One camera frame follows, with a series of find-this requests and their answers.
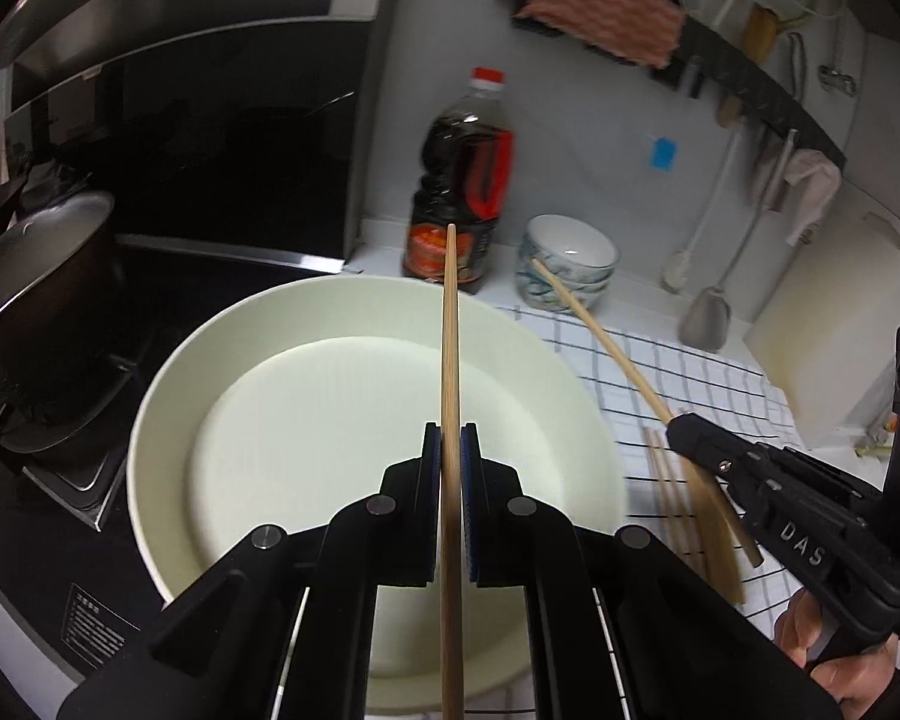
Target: white countertop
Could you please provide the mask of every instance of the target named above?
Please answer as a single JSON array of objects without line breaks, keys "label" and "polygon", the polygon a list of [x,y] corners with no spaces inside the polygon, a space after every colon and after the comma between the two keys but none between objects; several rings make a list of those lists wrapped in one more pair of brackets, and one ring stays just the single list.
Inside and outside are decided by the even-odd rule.
[{"label": "white countertop", "polygon": [[[351,257],[346,271],[399,276],[406,230],[406,224],[400,221],[365,218],[361,226],[362,245]],[[516,248],[494,244],[487,256],[487,280],[476,298],[497,306],[521,304],[514,284]],[[691,300],[691,296],[672,295],[659,285],[617,271],[607,293],[592,307],[591,313],[603,327],[678,343],[679,319]],[[727,345],[720,350],[720,356],[760,370],[744,344],[744,334],[749,327],[749,322],[734,317],[730,322]],[[851,437],[836,436],[833,445],[815,449],[812,454],[876,488],[883,488],[887,463],[873,457],[857,457]]]}]

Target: ceramic bowl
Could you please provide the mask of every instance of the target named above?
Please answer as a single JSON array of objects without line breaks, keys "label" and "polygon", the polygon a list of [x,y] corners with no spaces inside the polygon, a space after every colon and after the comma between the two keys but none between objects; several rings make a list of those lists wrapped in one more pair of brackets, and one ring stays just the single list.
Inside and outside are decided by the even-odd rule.
[{"label": "ceramic bowl", "polygon": [[520,244],[517,291],[530,307],[569,311],[533,267],[538,259],[589,308],[610,283],[619,257],[606,235],[581,220],[555,214],[533,217]]}]

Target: blue tag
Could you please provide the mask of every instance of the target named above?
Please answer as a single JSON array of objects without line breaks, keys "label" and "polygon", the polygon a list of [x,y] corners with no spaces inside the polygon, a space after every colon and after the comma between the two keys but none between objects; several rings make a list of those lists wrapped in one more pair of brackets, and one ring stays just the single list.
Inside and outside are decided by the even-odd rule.
[{"label": "blue tag", "polygon": [[657,138],[653,141],[653,156],[650,157],[650,166],[657,170],[669,172],[674,167],[674,157],[677,156],[677,144],[669,138]]}]

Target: pink striped towel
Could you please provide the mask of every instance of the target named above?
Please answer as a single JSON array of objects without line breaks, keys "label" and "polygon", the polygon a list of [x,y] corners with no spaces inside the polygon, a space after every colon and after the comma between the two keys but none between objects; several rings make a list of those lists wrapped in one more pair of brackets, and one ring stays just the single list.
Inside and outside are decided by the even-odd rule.
[{"label": "pink striped towel", "polygon": [[670,64],[684,18],[669,0],[527,0],[516,15],[658,69]]}]

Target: white plate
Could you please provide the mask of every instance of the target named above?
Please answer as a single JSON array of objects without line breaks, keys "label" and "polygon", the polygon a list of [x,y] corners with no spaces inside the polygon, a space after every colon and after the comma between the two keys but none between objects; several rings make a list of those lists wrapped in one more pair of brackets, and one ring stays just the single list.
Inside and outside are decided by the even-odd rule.
[{"label": "white plate", "polygon": [[[167,600],[253,527],[326,524],[418,456],[439,422],[442,289],[334,276],[277,287],[219,314],[154,379],[130,440],[130,516]],[[577,524],[622,522],[621,463],[576,377],[503,312],[461,296],[461,417],[525,493]],[[437,583],[381,587],[367,708],[439,704]],[[529,665],[522,592],[464,594],[466,692]]]}]

